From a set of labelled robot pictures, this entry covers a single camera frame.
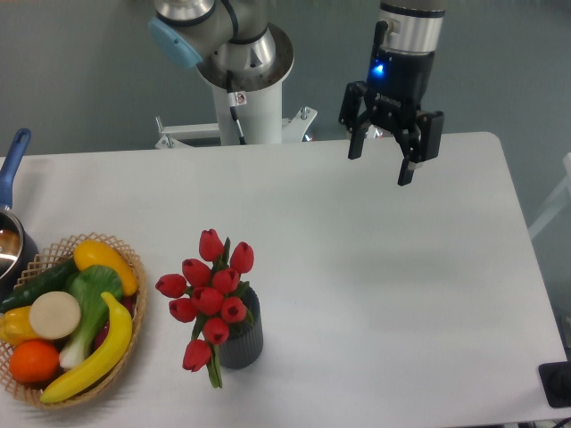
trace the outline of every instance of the orange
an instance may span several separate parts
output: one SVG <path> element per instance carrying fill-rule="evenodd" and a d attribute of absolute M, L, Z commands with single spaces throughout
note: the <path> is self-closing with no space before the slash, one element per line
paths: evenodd
<path fill-rule="evenodd" d="M 50 380 L 60 366 L 60 354 L 45 341 L 28 341 L 18 346 L 10 357 L 10 373 L 19 383 Z"/>

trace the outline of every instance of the cucumber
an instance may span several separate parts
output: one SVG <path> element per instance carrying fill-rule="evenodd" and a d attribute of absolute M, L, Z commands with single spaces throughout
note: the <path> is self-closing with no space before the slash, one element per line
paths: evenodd
<path fill-rule="evenodd" d="M 24 285 L 15 287 L 0 305 L 0 313 L 11 309 L 31 305 L 39 296 L 47 292 L 59 292 L 65 285 L 68 276 L 78 272 L 73 258 L 52 266 L 41 274 L 34 276 Z"/>

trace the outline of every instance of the fruit basket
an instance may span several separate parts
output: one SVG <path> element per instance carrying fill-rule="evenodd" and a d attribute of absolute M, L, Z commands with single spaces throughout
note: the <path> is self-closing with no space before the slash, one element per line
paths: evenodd
<path fill-rule="evenodd" d="M 132 314 L 132 336 L 127 350 L 110 372 L 81 393 L 54 404 L 46 404 L 40 401 L 39 398 L 42 395 L 43 390 L 39 387 L 18 383 L 13 379 L 9 370 L 9 364 L 10 358 L 14 352 L 14 347 L 9 343 L 0 341 L 0 384 L 2 384 L 6 391 L 11 393 L 15 399 L 24 401 L 35 407 L 46 409 L 70 407 L 86 402 L 98 395 L 117 378 L 121 369 L 127 364 L 130 355 L 133 353 L 137 337 L 140 334 L 141 324 L 145 316 L 147 299 L 145 270 L 139 256 L 129 245 L 115 236 L 106 236 L 95 233 L 90 235 L 73 235 L 67 239 L 62 239 L 59 243 L 53 243 L 49 248 L 44 249 L 40 254 L 38 254 L 34 261 L 29 263 L 28 269 L 22 273 L 16 286 L 21 286 L 27 283 L 30 279 L 41 272 L 71 258 L 76 247 L 86 240 L 106 243 L 112 247 L 117 253 L 119 253 L 121 258 L 127 262 L 128 266 L 135 274 L 138 289 L 134 295 L 135 303 Z"/>

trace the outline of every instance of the yellow squash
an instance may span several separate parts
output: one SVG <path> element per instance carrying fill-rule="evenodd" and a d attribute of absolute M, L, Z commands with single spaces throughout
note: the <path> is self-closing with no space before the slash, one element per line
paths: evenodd
<path fill-rule="evenodd" d="M 113 269 L 121 278 L 123 295 L 132 296 L 137 292 L 137 277 L 127 262 L 106 243 L 87 239 L 80 243 L 73 252 L 73 259 L 79 270 L 93 265 L 106 266 Z"/>
<path fill-rule="evenodd" d="M 39 339 L 29 324 L 31 306 L 12 309 L 0 317 L 0 341 L 18 346 L 26 341 Z"/>
<path fill-rule="evenodd" d="M 109 307 L 107 337 L 83 363 L 48 385 L 39 398 L 42 403 L 58 403 L 79 394 L 108 374 L 127 351 L 133 335 L 131 315 L 110 292 L 102 292 L 101 297 Z"/>

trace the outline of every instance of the saucepan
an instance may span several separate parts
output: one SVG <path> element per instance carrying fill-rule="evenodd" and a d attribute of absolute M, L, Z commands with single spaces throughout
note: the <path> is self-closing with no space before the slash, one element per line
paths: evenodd
<path fill-rule="evenodd" d="M 13 290 L 21 273 L 37 254 L 36 243 L 29 237 L 12 209 L 12 185 L 31 132 L 20 129 L 0 169 L 0 301 Z"/>

